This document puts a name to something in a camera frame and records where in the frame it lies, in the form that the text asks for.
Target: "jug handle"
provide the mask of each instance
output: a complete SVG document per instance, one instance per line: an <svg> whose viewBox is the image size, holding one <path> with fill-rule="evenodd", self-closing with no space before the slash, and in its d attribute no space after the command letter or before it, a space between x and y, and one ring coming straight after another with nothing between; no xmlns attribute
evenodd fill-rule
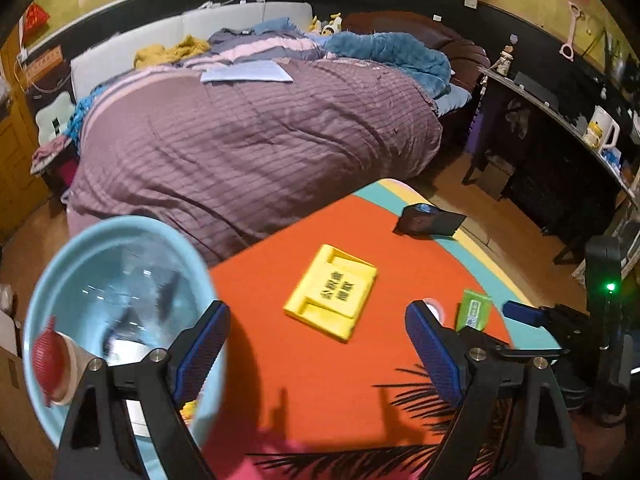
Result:
<svg viewBox="0 0 640 480"><path fill-rule="evenodd" d="M603 144L601 150L606 150L607 148L613 148L618 142L618 136L620 134L620 126L616 121L611 121L613 124L611 125L613 128L613 140L608 144ZM607 135L607 140L611 135L611 130L609 130L609 135Z"/></svg>

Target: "yellow stripe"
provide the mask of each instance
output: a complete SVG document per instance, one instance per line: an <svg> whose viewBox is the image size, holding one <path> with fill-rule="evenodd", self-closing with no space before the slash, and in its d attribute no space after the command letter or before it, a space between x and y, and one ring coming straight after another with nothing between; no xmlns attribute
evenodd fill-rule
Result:
<svg viewBox="0 0 640 480"><path fill-rule="evenodd" d="M407 204L415 204L417 202L430 203L416 190L411 189L406 184L398 182L397 180L386 178L384 180L380 180L379 183ZM521 303L533 305L533 302L525 296L524 292L522 292L518 286L511 281L511 278L507 276L480 247L478 247L476 242L473 241L468 234L466 234L462 229L458 229L453 235L453 238L457 240L471 255L475 256L476 259L489 269L501 282L503 282L504 285L516 295Z"/></svg>

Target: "wall socket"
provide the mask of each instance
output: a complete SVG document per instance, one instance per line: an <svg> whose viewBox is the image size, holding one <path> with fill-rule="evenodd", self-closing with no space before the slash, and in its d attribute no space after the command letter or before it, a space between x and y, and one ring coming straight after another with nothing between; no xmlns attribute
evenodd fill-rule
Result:
<svg viewBox="0 0 640 480"><path fill-rule="evenodd" d="M471 9L477 9L478 0L465 0L465 7L469 7Z"/></svg>

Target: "yellow box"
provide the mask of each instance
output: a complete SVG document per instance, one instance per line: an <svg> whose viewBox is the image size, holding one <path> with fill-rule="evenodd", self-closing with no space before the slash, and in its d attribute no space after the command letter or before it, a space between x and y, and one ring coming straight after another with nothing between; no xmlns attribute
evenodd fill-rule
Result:
<svg viewBox="0 0 640 480"><path fill-rule="evenodd" d="M377 272L371 264L323 245L287 300L284 311L348 341Z"/></svg>

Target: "brown leather headboard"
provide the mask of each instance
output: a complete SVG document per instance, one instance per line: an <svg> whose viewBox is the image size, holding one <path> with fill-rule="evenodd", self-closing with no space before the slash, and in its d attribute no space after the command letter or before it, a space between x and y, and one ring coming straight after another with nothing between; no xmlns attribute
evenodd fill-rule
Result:
<svg viewBox="0 0 640 480"><path fill-rule="evenodd" d="M491 63L484 48L466 40L455 30L441 22L414 12L382 10L380 12L354 12L342 20L342 30L357 34L374 32L408 32L423 42L426 47L439 50L447 55L456 75L451 82L470 92L480 77L479 66L489 67Z"/></svg>

